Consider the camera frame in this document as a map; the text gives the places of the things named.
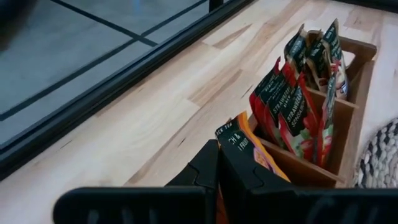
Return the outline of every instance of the wooden organizer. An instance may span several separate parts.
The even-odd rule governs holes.
[[[310,38],[317,36],[317,32],[319,31],[310,31]],[[335,101],[333,142],[326,168],[322,169],[260,138],[269,154],[295,185],[349,187],[349,181],[353,176],[354,160],[374,66],[372,59],[377,50],[375,45],[345,37],[340,37],[340,44],[343,51],[351,52],[355,58],[346,69],[349,80],[348,99]],[[309,92],[318,112],[322,114],[322,104],[326,94],[313,89],[309,89]],[[253,115],[249,118],[249,125],[255,132],[257,121]]]

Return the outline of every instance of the light wood surface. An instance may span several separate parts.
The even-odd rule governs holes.
[[[81,186],[159,186],[178,174],[249,94],[304,22],[375,44],[359,146],[398,116],[398,15],[334,1],[258,0],[185,49],[0,183],[0,223],[51,223]],[[357,156],[346,158],[354,161]]]

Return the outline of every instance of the strawberry tea packet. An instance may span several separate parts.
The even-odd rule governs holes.
[[[272,156],[266,151],[260,140],[250,130],[248,116],[245,111],[219,127],[215,134],[217,140],[229,141],[236,146],[236,150],[242,151],[274,174],[290,181],[277,166]]]
[[[300,73],[304,71],[304,56],[309,46],[310,40],[307,31],[304,30],[304,24],[302,24],[298,32],[287,42],[284,49],[285,59],[294,70],[295,78],[298,78]]]
[[[255,114],[255,117],[257,118],[257,122],[259,123],[260,128],[262,129],[262,132],[265,134],[265,136],[273,139],[274,143],[277,142],[277,138],[274,137],[272,134],[272,129],[268,125],[268,123],[264,120],[264,112],[267,110],[267,105],[269,99],[278,94],[282,86],[284,85],[294,85],[295,83],[295,78],[294,78],[294,73],[292,69],[290,68],[290,65],[288,63],[285,63],[285,65],[282,67],[282,70],[279,72],[279,74],[274,78],[271,79],[266,87],[261,91],[260,95],[257,97],[256,102],[255,102],[255,110],[253,113]]]
[[[255,109],[253,113],[265,135],[269,136],[269,133],[266,129],[266,122],[264,121],[264,110],[266,109],[269,98],[272,96],[272,94],[274,94],[276,89],[284,83],[286,83],[286,78],[280,74],[276,75],[275,78],[271,79],[267,83],[260,95],[255,100]]]
[[[322,33],[319,32],[319,34],[308,50],[305,58],[305,67],[309,78],[316,84],[315,89],[326,93],[331,72],[328,51],[322,44]]]
[[[329,79],[325,102],[322,105],[322,117],[318,131],[318,142],[315,147],[316,165],[325,168],[333,138],[333,108],[335,107],[336,73]]]
[[[348,94],[348,79],[343,51],[340,46],[337,19],[333,21],[329,29],[325,32],[325,35],[323,35],[322,42],[329,51],[328,63],[331,67],[338,67],[338,72],[336,74],[336,96],[345,100]]]
[[[287,149],[300,158],[313,161],[314,137],[319,116],[300,74],[295,90],[280,107],[279,130]]]
[[[286,77],[285,82],[281,82],[271,94],[271,97],[269,97],[267,105],[264,108],[263,119],[267,133],[273,142],[279,145],[281,148],[287,149],[278,128],[278,114],[282,103],[286,100],[289,100],[292,91],[294,90],[296,80],[294,78],[294,73],[288,63],[285,63],[281,73],[282,74],[280,75]]]
[[[250,94],[249,97],[249,102],[250,102],[250,107],[253,111],[253,113],[256,110],[256,100],[258,96],[260,95],[261,91],[269,84],[269,82],[274,79],[277,74],[279,73],[279,62],[280,62],[280,57],[276,60],[276,63],[274,67],[272,68],[271,71],[261,80],[261,82],[257,85],[257,87],[254,89],[254,91]],[[256,120],[259,120],[257,117],[257,114],[254,113],[254,117]]]

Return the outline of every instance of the gray floor tile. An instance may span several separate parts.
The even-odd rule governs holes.
[[[64,0],[81,10],[141,34],[199,0]]]
[[[208,2],[199,5],[176,20],[149,34],[147,38],[158,43],[167,40],[169,37],[180,32],[183,28],[188,27],[190,24],[205,16],[208,13],[208,6]]]
[[[51,112],[59,109],[110,74],[117,72],[149,49],[149,46],[136,42],[14,116],[0,122],[0,145]]]
[[[38,0],[0,52],[0,113],[130,37],[48,0]]]

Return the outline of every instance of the braided mat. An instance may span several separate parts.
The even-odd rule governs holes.
[[[398,118],[373,137],[359,158],[353,187],[398,187]]]

